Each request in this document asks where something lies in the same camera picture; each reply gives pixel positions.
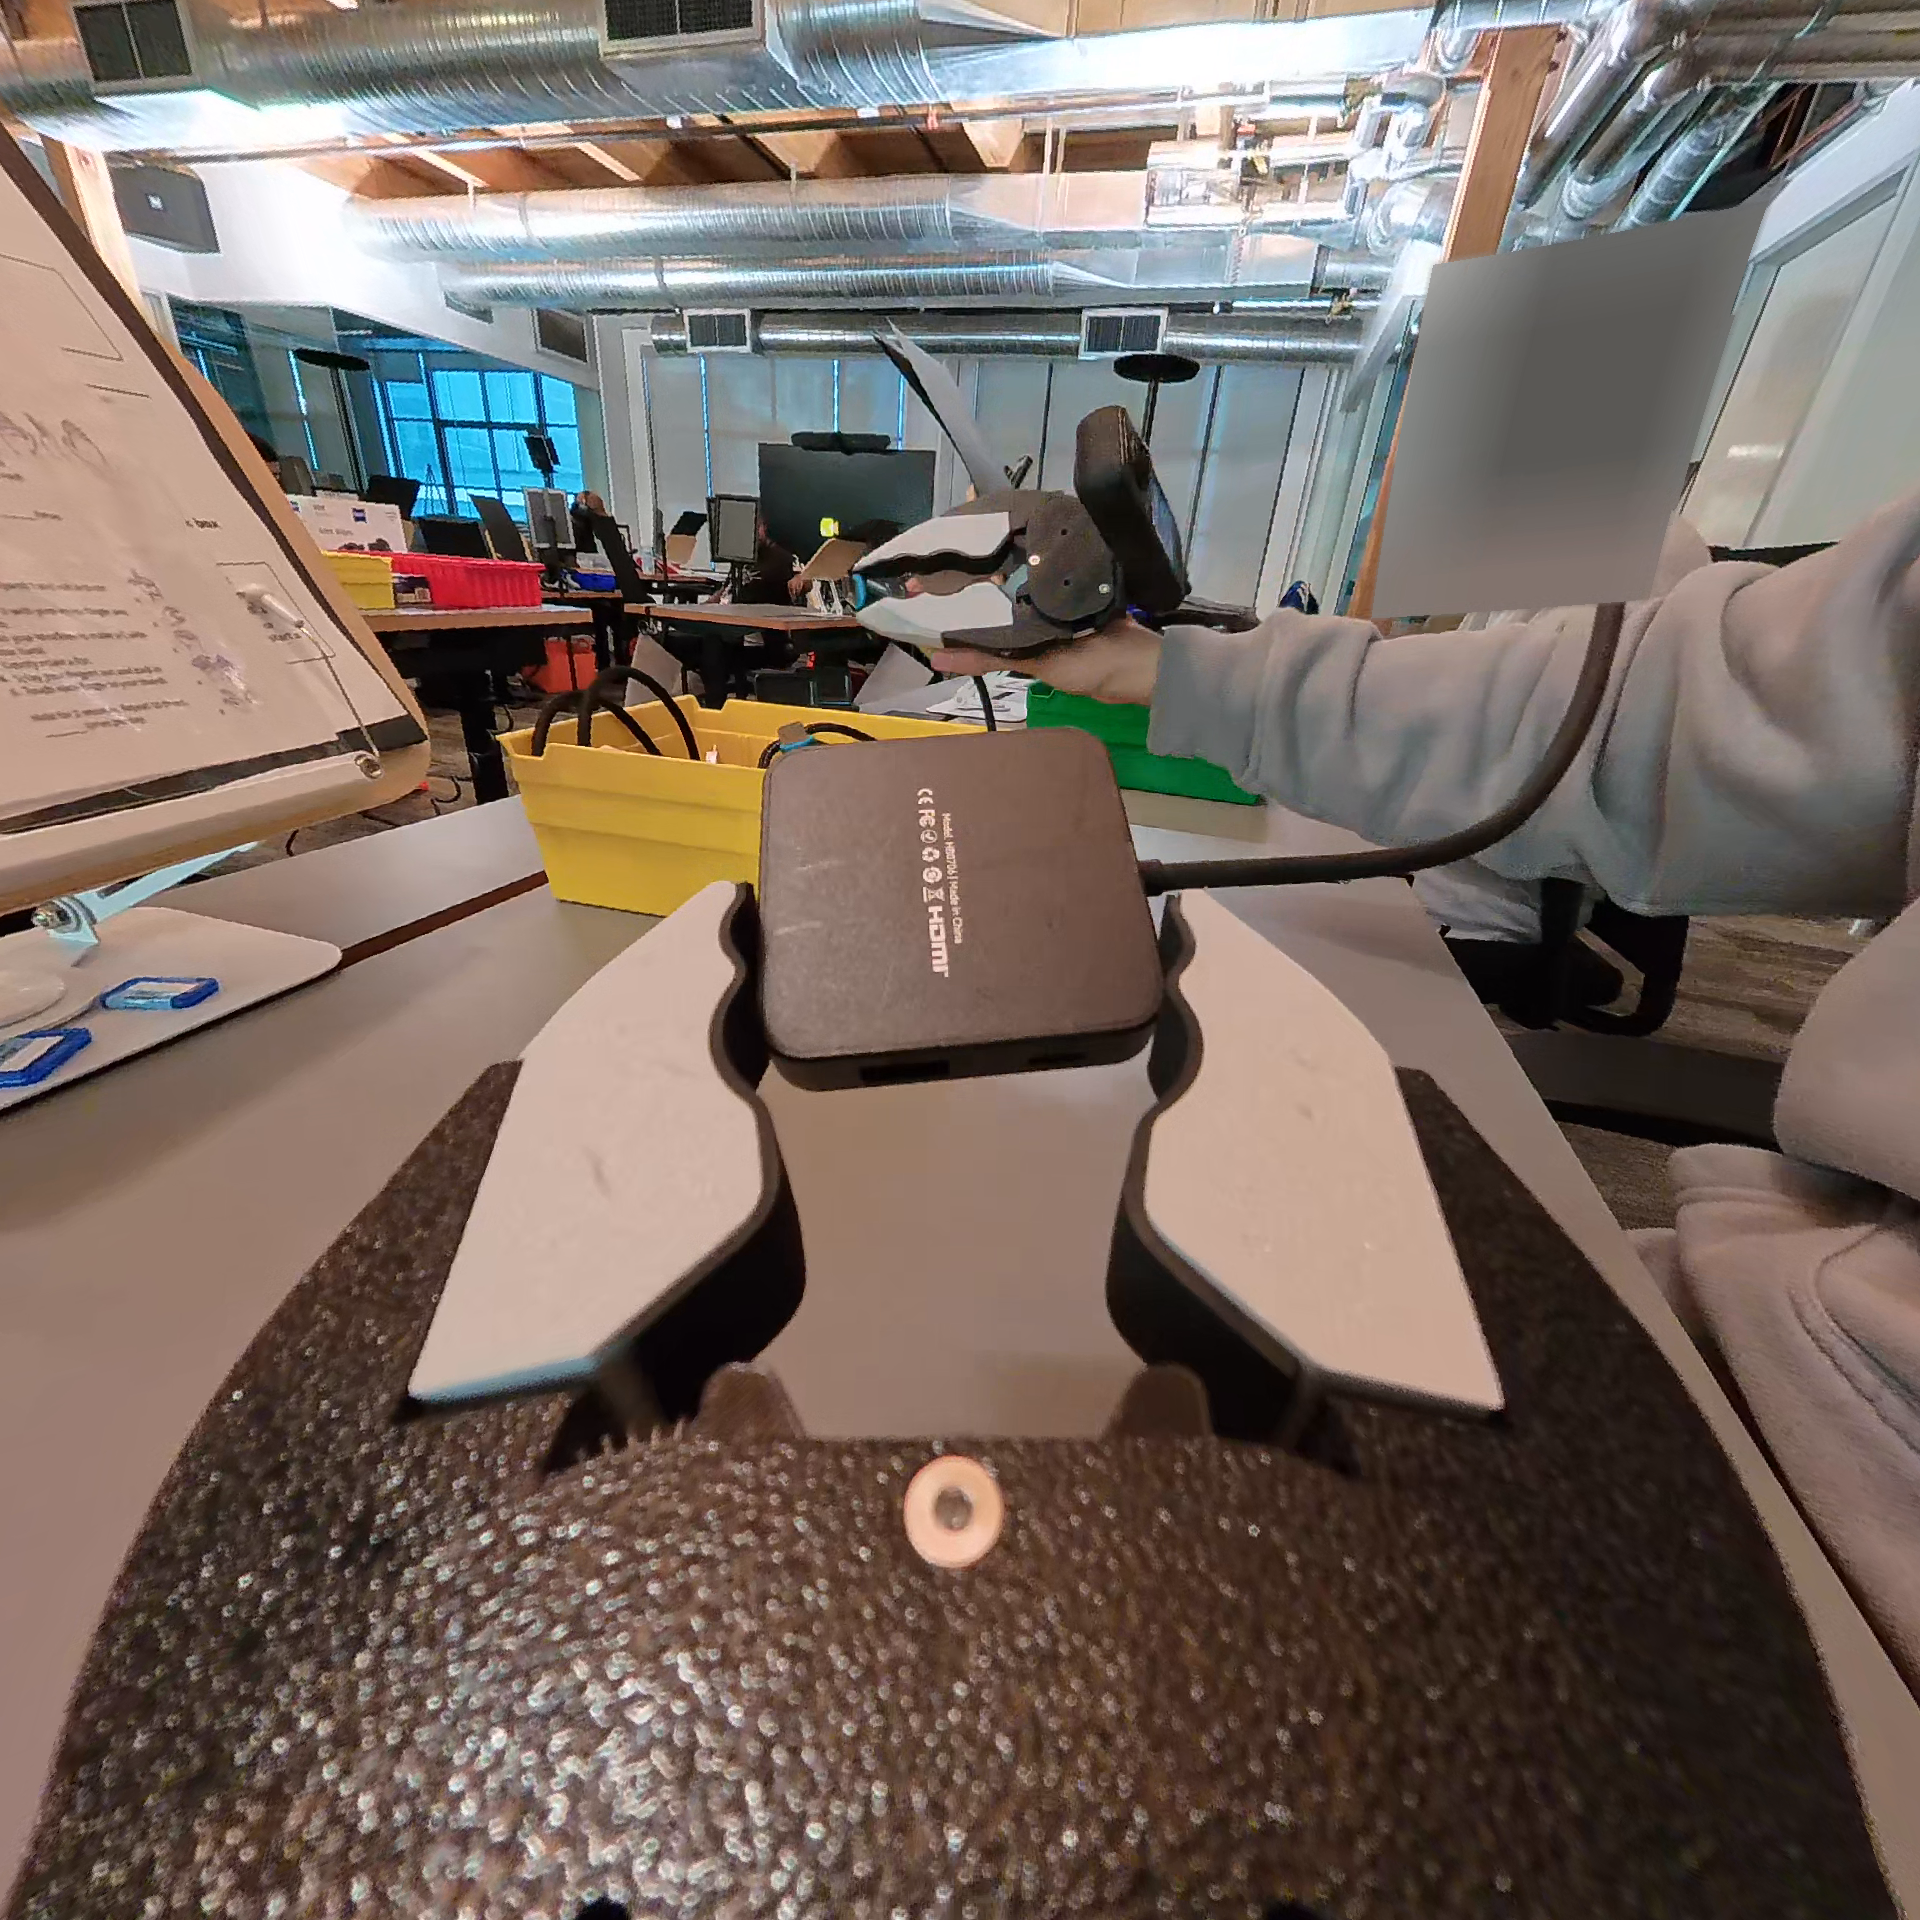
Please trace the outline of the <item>wooden document stand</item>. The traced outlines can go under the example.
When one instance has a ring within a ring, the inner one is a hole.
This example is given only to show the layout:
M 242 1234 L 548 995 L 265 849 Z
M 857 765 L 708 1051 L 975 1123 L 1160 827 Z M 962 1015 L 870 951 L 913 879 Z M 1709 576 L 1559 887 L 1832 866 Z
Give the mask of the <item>wooden document stand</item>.
M 24 182 L 120 312 L 152 328 L 146 310 L 119 285 L 14 138 L 4 138 L 4 174 Z M 100 812 L 35 822 L 34 830 L 4 827 L 4 913 L 29 913 L 26 932 L 4 934 L 4 1034 L 57 1025 L 87 1025 L 93 1031 L 93 1045 L 54 1081 L 8 1094 L 8 1111 L 336 971 L 343 964 L 336 945 L 213 921 L 166 905 L 161 895 L 232 851 L 396 799 L 415 791 L 433 765 L 418 701 L 323 560 L 289 492 L 252 451 L 228 404 L 188 369 L 158 330 L 153 337 L 158 354 L 176 369 L 194 404 L 203 408 L 208 431 L 227 442 L 242 486 L 280 526 L 280 539 L 310 578 L 315 593 L 323 599 L 340 634 L 386 680 L 403 717 L 379 726 L 374 732 L 376 749 L 352 760 L 286 765 L 227 782 L 146 792 L 145 802 L 114 802 Z M 215 977 L 221 991 L 174 1015 L 105 1011 L 95 1006 L 100 991 L 130 977 Z

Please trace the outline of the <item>black office chair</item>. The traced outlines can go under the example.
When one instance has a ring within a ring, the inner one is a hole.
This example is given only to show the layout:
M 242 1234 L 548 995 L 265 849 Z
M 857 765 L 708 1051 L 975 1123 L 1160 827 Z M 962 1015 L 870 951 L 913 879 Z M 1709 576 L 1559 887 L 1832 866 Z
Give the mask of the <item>black office chair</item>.
M 1499 1010 L 1535 1094 L 1555 1120 L 1665 1147 L 1772 1150 L 1784 1068 L 1663 1042 L 1692 923 L 1636 916 L 1544 883 L 1533 945 L 1445 934 L 1480 1003 Z

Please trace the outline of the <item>printed paper sheet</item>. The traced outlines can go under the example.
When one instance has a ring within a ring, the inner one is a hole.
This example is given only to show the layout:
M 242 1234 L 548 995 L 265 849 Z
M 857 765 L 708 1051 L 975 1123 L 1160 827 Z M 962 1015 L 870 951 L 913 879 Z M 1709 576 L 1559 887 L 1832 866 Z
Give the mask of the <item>printed paper sheet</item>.
M 393 717 L 153 330 L 4 175 L 4 827 L 352 760 Z

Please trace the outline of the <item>red plastic tray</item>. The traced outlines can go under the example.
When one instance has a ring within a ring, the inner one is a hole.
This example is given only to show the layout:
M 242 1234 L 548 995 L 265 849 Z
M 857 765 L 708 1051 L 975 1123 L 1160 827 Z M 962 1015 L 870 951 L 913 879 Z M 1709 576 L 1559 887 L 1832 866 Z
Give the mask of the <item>red plastic tray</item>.
M 546 601 L 539 560 L 452 557 L 435 553 L 386 555 L 396 606 L 532 612 Z

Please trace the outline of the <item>metal ventilation duct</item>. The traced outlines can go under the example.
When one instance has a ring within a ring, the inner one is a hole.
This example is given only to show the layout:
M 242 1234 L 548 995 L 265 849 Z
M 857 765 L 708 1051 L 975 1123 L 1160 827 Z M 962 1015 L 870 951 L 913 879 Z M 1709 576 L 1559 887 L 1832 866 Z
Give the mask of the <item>metal ventilation duct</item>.
M 786 178 L 349 199 L 343 231 L 433 267 L 457 310 L 1171 308 L 1380 286 L 1395 254 L 1445 237 L 1452 189 L 1449 174 L 1306 201 L 1165 170 Z
M 4 108 L 108 146 L 1346 82 L 1430 4 L 4 4 Z

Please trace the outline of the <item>brown office desk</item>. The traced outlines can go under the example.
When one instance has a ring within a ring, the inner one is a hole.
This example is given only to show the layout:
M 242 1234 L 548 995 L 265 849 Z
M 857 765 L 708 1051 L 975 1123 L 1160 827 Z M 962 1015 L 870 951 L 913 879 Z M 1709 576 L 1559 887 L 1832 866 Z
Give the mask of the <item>brown office desk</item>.
M 539 606 L 400 606 L 368 612 L 366 621 L 423 704 L 461 717 L 473 802 L 497 802 L 511 798 L 494 734 L 506 680 L 546 670 L 548 639 L 593 638 L 594 659 L 608 664 L 630 612 L 620 593 L 573 591 Z

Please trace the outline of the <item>black adapter hub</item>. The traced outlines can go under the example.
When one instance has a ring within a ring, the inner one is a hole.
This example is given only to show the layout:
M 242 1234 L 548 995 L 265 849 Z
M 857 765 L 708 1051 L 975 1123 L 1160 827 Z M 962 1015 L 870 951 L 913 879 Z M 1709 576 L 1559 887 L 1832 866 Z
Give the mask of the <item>black adapter hub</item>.
M 1087 732 L 784 755 L 760 791 L 759 1006 L 806 1092 L 1117 1064 L 1162 958 Z

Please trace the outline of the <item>person's right hand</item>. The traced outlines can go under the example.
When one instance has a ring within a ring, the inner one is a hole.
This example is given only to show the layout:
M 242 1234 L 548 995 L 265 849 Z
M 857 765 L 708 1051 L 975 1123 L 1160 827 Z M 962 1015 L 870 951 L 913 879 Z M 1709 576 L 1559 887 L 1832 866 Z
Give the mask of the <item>person's right hand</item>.
M 932 654 L 932 664 L 940 673 L 975 680 L 1012 670 L 1067 694 L 1150 707 L 1160 686 L 1162 634 L 1126 618 L 1105 634 L 1067 639 L 1012 664 L 975 646 L 945 646 Z

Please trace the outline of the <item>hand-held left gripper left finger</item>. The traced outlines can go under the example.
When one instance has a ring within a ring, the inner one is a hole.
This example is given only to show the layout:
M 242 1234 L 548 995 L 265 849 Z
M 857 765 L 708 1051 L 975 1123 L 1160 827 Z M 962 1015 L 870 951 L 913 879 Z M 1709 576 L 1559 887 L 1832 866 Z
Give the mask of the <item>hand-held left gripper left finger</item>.
M 804 1298 L 804 1228 L 760 1100 L 759 902 L 711 883 L 519 1054 L 409 1399 L 594 1388 L 693 1419 Z

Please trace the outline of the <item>green plastic bin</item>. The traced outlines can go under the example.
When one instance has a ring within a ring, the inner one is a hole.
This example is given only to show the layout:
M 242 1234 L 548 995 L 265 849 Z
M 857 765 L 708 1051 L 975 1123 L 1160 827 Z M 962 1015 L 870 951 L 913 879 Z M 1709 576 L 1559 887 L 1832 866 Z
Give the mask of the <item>green plastic bin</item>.
M 1262 808 L 1263 799 L 1244 791 L 1225 768 L 1205 759 L 1171 759 L 1150 749 L 1150 707 L 1126 701 L 1097 701 L 1090 694 L 1063 691 L 1055 686 L 1029 683 L 1025 722 L 1033 732 L 1087 732 L 1107 752 L 1117 788 Z

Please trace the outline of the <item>person's grey sweatshirt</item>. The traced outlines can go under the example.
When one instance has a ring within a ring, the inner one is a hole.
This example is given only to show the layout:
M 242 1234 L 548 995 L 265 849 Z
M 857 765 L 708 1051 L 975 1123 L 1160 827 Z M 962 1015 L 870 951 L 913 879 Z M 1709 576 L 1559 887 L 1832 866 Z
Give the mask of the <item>person's grey sweatshirt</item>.
M 1918 905 L 1806 1015 L 1777 1150 L 1677 1150 L 1633 1244 L 1918 1689 Z

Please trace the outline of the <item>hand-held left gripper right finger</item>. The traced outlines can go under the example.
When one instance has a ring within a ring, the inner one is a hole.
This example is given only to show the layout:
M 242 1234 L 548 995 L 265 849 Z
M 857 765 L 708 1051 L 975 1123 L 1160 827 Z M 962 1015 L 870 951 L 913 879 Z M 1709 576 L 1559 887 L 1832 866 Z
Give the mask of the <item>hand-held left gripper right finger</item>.
M 1334 1400 L 1499 1418 L 1389 1051 L 1211 895 L 1165 902 L 1160 952 L 1154 1104 L 1107 1265 L 1119 1338 L 1239 1444 L 1298 1444 Z

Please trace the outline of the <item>person's right forearm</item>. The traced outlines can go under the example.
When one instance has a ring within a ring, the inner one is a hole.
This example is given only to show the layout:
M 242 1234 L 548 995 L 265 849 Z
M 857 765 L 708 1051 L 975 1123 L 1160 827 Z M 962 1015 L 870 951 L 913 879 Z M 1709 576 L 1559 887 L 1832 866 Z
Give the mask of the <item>person's right forearm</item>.
M 1677 520 L 1659 593 L 1547 802 L 1480 858 L 1413 879 L 1460 941 L 1535 945 L 1542 883 L 1640 916 L 1890 916 L 1918 886 L 1918 495 L 1832 548 L 1712 560 Z M 1150 749 L 1202 759 L 1376 847 L 1513 799 L 1559 732 L 1590 606 L 1436 638 L 1276 612 L 1174 626 Z

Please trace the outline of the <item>black monitor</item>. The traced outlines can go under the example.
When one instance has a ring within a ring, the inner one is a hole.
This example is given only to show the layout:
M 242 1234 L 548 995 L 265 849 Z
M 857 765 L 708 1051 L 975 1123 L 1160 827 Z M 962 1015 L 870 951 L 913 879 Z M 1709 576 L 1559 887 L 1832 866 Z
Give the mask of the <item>black monitor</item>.
M 933 451 L 814 451 L 759 443 L 759 505 L 771 543 L 811 557 L 834 523 L 854 539 L 870 523 L 908 529 L 933 516 Z

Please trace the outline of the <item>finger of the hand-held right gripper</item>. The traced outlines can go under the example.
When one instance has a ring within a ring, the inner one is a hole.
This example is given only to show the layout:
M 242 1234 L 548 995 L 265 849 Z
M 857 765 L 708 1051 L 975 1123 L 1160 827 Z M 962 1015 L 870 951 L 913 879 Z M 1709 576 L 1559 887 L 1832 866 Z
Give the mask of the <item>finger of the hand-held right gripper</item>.
M 1005 509 L 922 520 L 870 553 L 871 584 L 1005 580 L 1021 568 L 1021 539 Z
M 1002 580 L 975 584 L 871 584 L 860 576 L 857 621 L 866 634 L 937 654 L 945 646 L 1002 654 L 1016 624 L 1016 599 Z

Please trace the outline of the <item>yellow plastic bin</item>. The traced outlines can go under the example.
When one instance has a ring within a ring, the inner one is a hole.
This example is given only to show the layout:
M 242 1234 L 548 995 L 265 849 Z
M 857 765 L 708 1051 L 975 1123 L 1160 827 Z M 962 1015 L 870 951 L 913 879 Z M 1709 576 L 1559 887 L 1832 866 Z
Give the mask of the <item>yellow plastic bin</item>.
M 556 898 L 671 916 L 711 883 L 756 883 L 760 851 L 764 759 L 781 732 L 811 729 L 826 743 L 863 739 L 975 734 L 978 722 L 871 714 L 840 707 L 784 707 L 724 701 L 704 707 L 676 698 L 630 707 L 630 722 L 599 713 L 580 743 L 567 707 L 544 752 L 532 732 L 500 742 L 523 812 L 536 830 Z

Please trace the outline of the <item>black floor lamp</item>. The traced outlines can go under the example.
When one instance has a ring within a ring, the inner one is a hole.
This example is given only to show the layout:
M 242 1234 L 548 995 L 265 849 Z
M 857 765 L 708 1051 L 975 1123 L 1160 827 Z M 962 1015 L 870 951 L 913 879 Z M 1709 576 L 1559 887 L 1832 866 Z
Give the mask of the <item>black floor lamp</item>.
M 1154 414 L 1142 439 L 1150 443 L 1160 486 L 1165 491 L 1165 501 L 1175 509 L 1183 529 L 1188 529 L 1205 453 L 1209 381 L 1202 367 L 1188 355 L 1150 355 L 1150 372 L 1162 377 L 1142 378 L 1142 403 L 1154 403 L 1154 408 L 1142 408 Z

